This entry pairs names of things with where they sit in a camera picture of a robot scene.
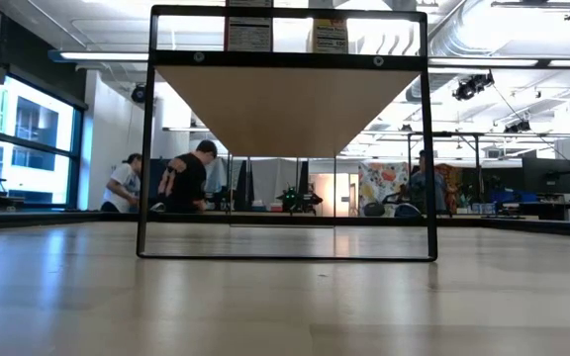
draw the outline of building outside window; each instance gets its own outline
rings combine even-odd
[[[24,203],[67,203],[75,114],[72,106],[6,78],[0,85],[0,192]]]

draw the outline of wall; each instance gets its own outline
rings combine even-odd
[[[107,85],[97,71],[87,73],[78,208],[97,210],[116,165],[142,152],[144,110]]]
[[[153,158],[172,158],[190,151],[190,133],[164,131],[163,128],[190,128],[192,110],[165,83],[155,84],[155,98],[155,118],[153,119],[150,156]]]
[[[54,63],[50,44],[0,12],[0,67],[74,106],[83,106],[85,70]]]

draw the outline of paper sign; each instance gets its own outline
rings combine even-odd
[[[272,0],[228,0],[232,7],[272,7]],[[272,51],[271,18],[229,18],[226,50]]]
[[[313,53],[348,53],[345,20],[314,20],[310,40]]]

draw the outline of window frame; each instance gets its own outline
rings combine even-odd
[[[60,155],[68,158],[69,160],[69,172],[67,174],[67,187],[65,192],[67,194],[67,199],[65,203],[24,203],[22,205],[23,209],[46,209],[46,210],[64,210],[64,209],[76,209],[77,202],[78,202],[78,175],[80,173],[80,145],[81,145],[81,133],[82,133],[82,125],[83,125],[83,112],[67,102],[63,102],[57,96],[51,94],[50,92],[38,88],[36,85],[33,85],[23,78],[20,78],[15,75],[8,75],[10,79],[17,80],[20,83],[25,85],[31,86],[33,89],[36,89],[43,94],[46,94],[52,97],[54,100],[58,100],[68,106],[71,106],[73,109],[72,114],[72,128],[71,128],[71,141],[70,141],[70,149],[60,149],[54,146],[50,146],[48,144],[31,141],[23,138],[19,138],[13,135],[0,133],[0,141],[12,143],[19,147],[34,149],[41,152],[52,153],[55,155]]]

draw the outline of man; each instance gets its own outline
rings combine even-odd
[[[123,161],[107,182],[100,210],[106,213],[128,213],[131,207],[137,206],[142,170],[143,157],[139,153],[133,153]]]
[[[447,184],[443,177],[434,172],[434,201],[436,211],[444,213],[448,211],[445,205],[445,192]],[[426,152],[420,151],[420,170],[413,174],[410,181],[410,193],[412,203],[418,207],[422,213],[426,212]]]
[[[217,147],[206,139],[199,143],[194,152],[171,159],[157,187],[159,203],[151,209],[179,214],[205,211],[205,166],[215,158]]]

